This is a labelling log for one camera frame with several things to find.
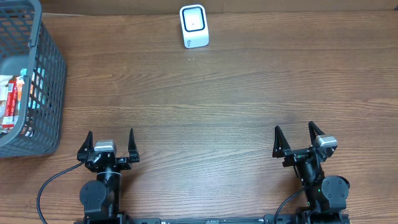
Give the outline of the brown white snack bag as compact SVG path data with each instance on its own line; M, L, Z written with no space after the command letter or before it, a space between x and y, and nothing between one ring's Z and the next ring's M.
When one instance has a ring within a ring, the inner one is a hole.
M7 97L9 92L9 81L12 80L12 75L1 75L1 136L6 135L12 128L3 128L2 123L6 115L9 112L7 108Z

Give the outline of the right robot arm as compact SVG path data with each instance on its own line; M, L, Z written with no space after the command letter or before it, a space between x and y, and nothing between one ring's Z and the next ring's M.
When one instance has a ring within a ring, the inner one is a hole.
M349 181L338 175L326 176L321 163L330 158L338 147L332 135L325 134L314 122L308 123L311 144L307 148L292 149L280 126L274 129L272 156L283 158L284 167L292 167L300 180L301 189L279 205L274 215L266 218L278 223L349 223L349 216L342 214L349 195ZM293 198L304 193L306 207L299 207L293 215L281 215L283 207Z

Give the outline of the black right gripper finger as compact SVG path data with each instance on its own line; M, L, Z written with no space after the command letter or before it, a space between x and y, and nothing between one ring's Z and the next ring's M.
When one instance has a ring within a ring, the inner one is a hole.
M313 121L308 123L308 129L312 145L314 145L317 136L325 134Z
M286 153L291 150L281 128L276 126L274 134L274 147L272 156L276 158L285 157Z

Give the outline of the teal orange tissue pack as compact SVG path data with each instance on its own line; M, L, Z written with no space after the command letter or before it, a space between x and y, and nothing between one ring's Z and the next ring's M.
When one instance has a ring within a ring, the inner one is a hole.
M32 82L39 86L40 90L44 89L44 82L42 78L45 76L45 70L41 68L37 69L37 73L32 73ZM25 85L24 77L27 75L27 69L23 68L20 72L20 76L16 78L17 84L17 100L18 100L18 109L21 108L21 98L22 98L22 89ZM34 97L38 99L39 102L44 103L45 97L39 90L34 90L34 86L30 86L30 94L33 94ZM32 109L40 108L40 105L36 101L29 100L28 106Z

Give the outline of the red snack bar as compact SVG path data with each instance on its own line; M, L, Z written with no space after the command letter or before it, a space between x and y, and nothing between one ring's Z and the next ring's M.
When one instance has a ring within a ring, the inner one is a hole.
M14 124L15 110L18 103L18 87L17 80L9 80L7 84L7 100L5 114L2 120L2 128L12 129Z

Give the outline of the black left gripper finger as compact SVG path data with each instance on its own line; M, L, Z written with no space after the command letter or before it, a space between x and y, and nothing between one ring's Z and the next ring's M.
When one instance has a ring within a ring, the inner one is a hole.
M136 146L136 142L134 139L134 131L132 128L129 133L129 142L128 142L127 150L129 153L129 162L139 162L140 161L140 156L137 151L137 146Z
M90 155L92 151L93 151L93 133L89 131L84 143L81 145L81 147L77 152L76 159L78 161L84 161L85 159L87 159L87 157Z

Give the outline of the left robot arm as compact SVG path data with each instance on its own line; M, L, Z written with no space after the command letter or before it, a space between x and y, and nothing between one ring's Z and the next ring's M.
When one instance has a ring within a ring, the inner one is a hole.
M118 157L113 140L93 142L89 132L77 152L77 160L96 174L80 190L80 202L84 207L83 223L132 223L126 212L120 211L121 172L132 169L140 161L134 132L130 130L127 157Z

